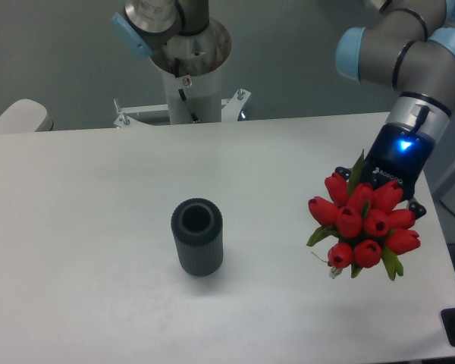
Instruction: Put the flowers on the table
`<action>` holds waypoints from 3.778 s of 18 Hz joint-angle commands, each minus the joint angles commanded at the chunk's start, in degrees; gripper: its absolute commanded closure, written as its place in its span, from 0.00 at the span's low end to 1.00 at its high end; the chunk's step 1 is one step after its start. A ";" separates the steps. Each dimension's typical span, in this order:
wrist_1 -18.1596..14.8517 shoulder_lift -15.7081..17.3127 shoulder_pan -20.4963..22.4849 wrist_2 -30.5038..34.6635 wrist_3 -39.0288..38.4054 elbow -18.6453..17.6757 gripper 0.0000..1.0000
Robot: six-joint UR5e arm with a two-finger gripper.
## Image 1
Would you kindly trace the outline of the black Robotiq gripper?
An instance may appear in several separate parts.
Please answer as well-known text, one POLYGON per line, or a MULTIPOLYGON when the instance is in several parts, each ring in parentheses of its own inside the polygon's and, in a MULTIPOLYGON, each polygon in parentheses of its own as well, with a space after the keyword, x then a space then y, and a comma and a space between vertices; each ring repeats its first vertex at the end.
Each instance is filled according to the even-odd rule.
MULTIPOLYGON (((396 181, 403 189, 406 207, 420 219, 426 208, 414 197, 416 181, 434 148, 434 143, 412 134, 396 124, 384 125, 378 133, 363 163, 362 183, 370 183, 375 189, 387 182, 396 181)), ((351 168, 336 167, 335 173, 348 181, 351 168)))

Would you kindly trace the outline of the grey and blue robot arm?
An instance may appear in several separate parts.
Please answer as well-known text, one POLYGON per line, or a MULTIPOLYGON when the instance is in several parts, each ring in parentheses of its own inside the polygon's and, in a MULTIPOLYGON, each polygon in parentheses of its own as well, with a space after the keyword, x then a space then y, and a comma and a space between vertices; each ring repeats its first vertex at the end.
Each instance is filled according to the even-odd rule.
MULTIPOLYGON (((455 109, 455 28, 444 22, 452 1, 376 1, 381 23, 351 28, 335 53, 347 78, 390 86, 399 97, 365 159, 342 177, 373 187, 389 181, 416 217, 425 208, 416 181, 455 109)), ((237 121, 248 92, 221 100, 219 70, 231 37, 209 14, 207 1, 127 1, 112 26, 135 56, 149 58, 164 79, 172 124, 237 121)))

